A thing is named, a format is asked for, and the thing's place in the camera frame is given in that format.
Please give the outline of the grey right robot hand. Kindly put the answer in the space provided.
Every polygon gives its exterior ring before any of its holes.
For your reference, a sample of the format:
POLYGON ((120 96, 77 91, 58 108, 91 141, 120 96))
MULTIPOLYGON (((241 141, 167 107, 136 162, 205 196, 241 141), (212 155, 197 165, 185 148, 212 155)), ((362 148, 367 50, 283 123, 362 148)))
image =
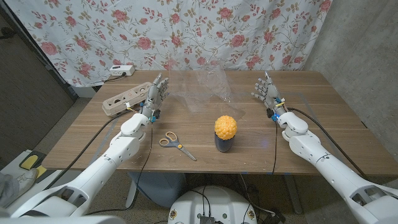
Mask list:
POLYGON ((282 97, 268 72, 264 73, 265 77, 258 79, 254 85, 255 92, 252 92, 251 95, 262 101, 266 108, 273 110, 282 103, 282 97))

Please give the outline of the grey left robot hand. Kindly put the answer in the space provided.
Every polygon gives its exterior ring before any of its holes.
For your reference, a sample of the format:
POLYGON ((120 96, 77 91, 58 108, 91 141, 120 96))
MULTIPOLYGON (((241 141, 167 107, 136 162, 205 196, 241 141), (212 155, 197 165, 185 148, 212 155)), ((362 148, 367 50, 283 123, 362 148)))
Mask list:
POLYGON ((144 108, 148 110, 157 110, 161 107, 163 100, 167 97, 167 89, 169 87, 169 78, 162 78, 159 73, 153 84, 149 87, 144 108))

